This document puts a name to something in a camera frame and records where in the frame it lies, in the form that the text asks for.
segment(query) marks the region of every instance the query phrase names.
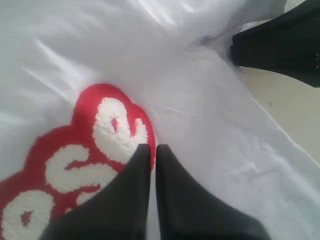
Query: embroidered patch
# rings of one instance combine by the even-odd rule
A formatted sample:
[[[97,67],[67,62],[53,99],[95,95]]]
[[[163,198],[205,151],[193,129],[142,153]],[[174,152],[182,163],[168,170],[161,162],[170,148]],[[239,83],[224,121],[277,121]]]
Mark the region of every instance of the embroidered patch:
[[[71,124],[39,137],[24,170],[0,183],[0,240],[36,240],[50,219],[109,184],[143,143],[153,167],[156,140],[146,113],[112,85],[85,89]]]

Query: red heart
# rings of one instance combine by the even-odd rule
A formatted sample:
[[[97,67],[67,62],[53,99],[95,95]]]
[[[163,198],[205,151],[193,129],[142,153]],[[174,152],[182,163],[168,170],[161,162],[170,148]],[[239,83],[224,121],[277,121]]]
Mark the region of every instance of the red heart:
[[[119,106],[121,104],[124,105],[127,113],[127,124],[132,138],[138,138],[136,136],[136,134],[138,134],[136,133],[137,128],[139,127],[138,125],[141,123],[143,124],[145,128],[141,128],[141,133],[144,133],[143,129],[146,129],[147,143],[151,146],[151,165],[153,167],[155,161],[156,140],[152,124],[146,113],[139,106],[132,103],[131,100],[117,87],[109,84],[92,85],[80,94],[73,112],[71,124],[53,129],[44,136],[39,137],[27,156],[23,171],[0,183],[0,240],[8,238],[8,236],[4,236],[2,230],[5,224],[10,224],[10,222],[4,222],[4,209],[9,206],[10,202],[19,196],[20,193],[33,191],[33,193],[37,194],[35,191],[39,190],[47,193],[48,196],[51,196],[54,201],[54,206],[52,206],[52,211],[50,213],[50,218],[52,218],[64,214],[68,209],[75,208],[77,206],[77,198],[81,193],[93,192],[100,188],[99,184],[95,184],[81,186],[70,191],[68,191],[67,187],[64,189],[64,185],[71,185],[75,181],[73,177],[77,177],[76,174],[74,176],[71,174],[73,173],[73,170],[77,171],[85,169],[86,166],[87,168],[88,166],[100,166],[99,169],[108,169],[111,167],[110,171],[113,169],[116,172],[120,172],[123,169],[125,165],[123,163],[123,159],[121,161],[119,159],[112,159],[109,155],[106,156],[106,153],[102,150],[103,148],[99,147],[99,144],[97,146],[97,139],[100,139],[100,144],[105,144],[102,141],[104,141],[104,134],[107,133],[99,131],[104,128],[103,119],[101,122],[99,121],[100,125],[97,125],[96,123],[98,122],[99,116],[104,116],[103,111],[105,109],[103,108],[103,104],[107,103],[116,103]],[[112,108],[107,110],[109,111],[108,114],[113,113],[113,111],[118,111],[117,109]],[[125,117],[123,117],[123,119],[113,118],[111,120],[115,134],[114,136],[111,135],[112,138],[106,139],[105,145],[109,148],[108,151],[110,151],[110,155],[113,156],[113,158],[116,156],[113,153],[114,147],[112,147],[114,142],[111,142],[113,137],[116,141],[119,141],[119,148],[127,149],[128,147],[127,142],[122,142],[121,136],[117,135],[118,132],[122,131],[118,128],[123,129],[123,126],[126,126],[125,121]],[[99,136],[94,134],[94,129],[97,129],[96,131]],[[136,143],[136,140],[128,143],[131,143],[130,146],[133,146]],[[83,154],[84,150],[88,151],[88,159],[82,159],[83,161],[79,161],[79,159],[77,159],[77,153],[75,152],[80,151],[81,154]],[[59,158],[59,153],[62,153],[63,151],[64,153],[62,157]],[[65,166],[64,169],[60,168],[60,171],[66,171],[65,173],[68,174],[66,175],[69,177],[68,181],[64,182],[64,178],[57,175],[54,180],[57,182],[57,186],[60,186],[57,188],[55,187],[55,184],[52,184],[50,178],[55,178],[55,169],[61,167],[59,165],[59,161],[64,161],[68,156],[71,159],[71,163]],[[32,217],[33,211],[26,209],[21,216],[21,223],[28,226]]]

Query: white fabric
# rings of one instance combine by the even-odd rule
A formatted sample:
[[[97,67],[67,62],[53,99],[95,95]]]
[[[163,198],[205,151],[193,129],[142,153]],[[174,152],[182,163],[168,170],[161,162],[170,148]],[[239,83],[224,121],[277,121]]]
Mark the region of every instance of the white fabric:
[[[206,189],[274,240],[320,239],[320,168],[251,97],[227,60],[235,27],[284,0],[0,3],[0,180],[38,136],[70,123],[79,93],[120,87]],[[147,237],[159,240],[152,176]]]

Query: textured red patch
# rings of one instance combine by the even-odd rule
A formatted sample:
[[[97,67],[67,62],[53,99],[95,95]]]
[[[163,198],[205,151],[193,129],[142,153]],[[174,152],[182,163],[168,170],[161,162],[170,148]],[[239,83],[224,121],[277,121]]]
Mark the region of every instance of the textured red patch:
[[[77,207],[77,196],[86,191],[92,192],[97,190],[97,187],[83,187],[81,189],[62,194],[53,189],[46,183],[45,169],[46,161],[50,159],[54,153],[61,147],[66,145],[82,145],[89,149],[90,156],[86,162],[73,162],[68,166],[82,167],[88,164],[103,163],[108,164],[117,172],[120,172],[124,164],[117,162],[116,159],[108,159],[95,145],[92,137],[92,127],[95,122],[95,116],[98,112],[98,105],[105,97],[115,98],[121,101],[126,110],[127,118],[132,136],[135,135],[136,126],[135,120],[142,119],[145,124],[148,134],[148,143],[151,146],[152,153],[152,168],[154,166],[156,141],[152,124],[146,113],[117,87],[109,84],[95,84],[85,89],[79,96],[76,103],[73,117],[70,125],[61,126],[49,131],[47,134],[39,137],[29,151],[26,158],[24,169],[10,178],[0,183],[0,222],[2,222],[3,210],[9,202],[11,202],[21,192],[29,190],[41,190],[50,194],[54,199],[54,207],[51,212],[51,217],[56,217],[64,214],[69,208]],[[117,120],[112,121],[113,127],[117,129]],[[28,224],[31,212],[26,212],[21,216],[24,224]]]

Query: beige floor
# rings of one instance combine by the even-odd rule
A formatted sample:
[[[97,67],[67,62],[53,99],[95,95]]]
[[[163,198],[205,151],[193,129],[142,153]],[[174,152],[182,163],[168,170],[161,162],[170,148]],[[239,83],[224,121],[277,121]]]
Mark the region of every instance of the beige floor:
[[[287,9],[301,2],[288,0]],[[273,72],[250,68],[245,71],[253,97],[320,163],[320,88]]]

